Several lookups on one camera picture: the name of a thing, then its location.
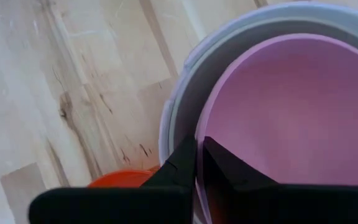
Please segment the pink plastic bowl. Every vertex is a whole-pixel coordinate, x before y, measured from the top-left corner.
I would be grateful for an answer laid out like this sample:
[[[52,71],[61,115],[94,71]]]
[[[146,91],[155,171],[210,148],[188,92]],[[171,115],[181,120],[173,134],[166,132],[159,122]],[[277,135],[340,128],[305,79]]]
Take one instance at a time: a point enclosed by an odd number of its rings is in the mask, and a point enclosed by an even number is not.
[[[197,189],[211,219],[203,143],[281,184],[358,186],[358,49],[315,34],[265,40],[231,63],[198,121]]]

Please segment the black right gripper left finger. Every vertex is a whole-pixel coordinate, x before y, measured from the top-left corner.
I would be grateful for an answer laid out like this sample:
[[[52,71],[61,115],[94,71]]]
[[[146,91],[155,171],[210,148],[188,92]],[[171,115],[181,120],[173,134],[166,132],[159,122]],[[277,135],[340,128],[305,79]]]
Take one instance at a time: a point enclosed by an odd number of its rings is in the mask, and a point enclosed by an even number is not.
[[[138,188],[57,188],[29,205],[30,224],[193,224],[194,137]]]

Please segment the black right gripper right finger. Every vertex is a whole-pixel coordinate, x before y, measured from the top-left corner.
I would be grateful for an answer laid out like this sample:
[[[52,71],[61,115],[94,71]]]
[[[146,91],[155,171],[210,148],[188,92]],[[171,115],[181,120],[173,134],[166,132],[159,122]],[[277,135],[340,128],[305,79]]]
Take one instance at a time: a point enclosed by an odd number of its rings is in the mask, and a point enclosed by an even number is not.
[[[215,224],[358,223],[358,186],[281,184],[211,137],[203,179]]]

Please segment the large white bowl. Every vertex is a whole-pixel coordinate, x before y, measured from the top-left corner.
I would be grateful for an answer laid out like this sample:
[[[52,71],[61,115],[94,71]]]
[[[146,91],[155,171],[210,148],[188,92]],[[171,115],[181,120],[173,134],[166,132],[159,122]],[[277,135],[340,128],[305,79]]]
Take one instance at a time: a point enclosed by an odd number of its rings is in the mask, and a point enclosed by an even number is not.
[[[213,86],[243,52],[269,38],[294,33],[325,35],[358,49],[358,11],[319,2],[287,2],[248,12],[205,37],[185,60],[165,102],[158,139],[163,164],[176,145],[195,133]]]

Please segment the small orange bowl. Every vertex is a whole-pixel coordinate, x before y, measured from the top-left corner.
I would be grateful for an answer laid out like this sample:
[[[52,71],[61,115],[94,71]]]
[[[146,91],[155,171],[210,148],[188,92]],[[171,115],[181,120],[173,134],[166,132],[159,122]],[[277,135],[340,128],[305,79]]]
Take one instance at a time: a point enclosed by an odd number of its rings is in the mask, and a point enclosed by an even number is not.
[[[154,166],[148,170],[119,170],[108,173],[88,185],[88,187],[140,187],[150,179],[160,166]]]

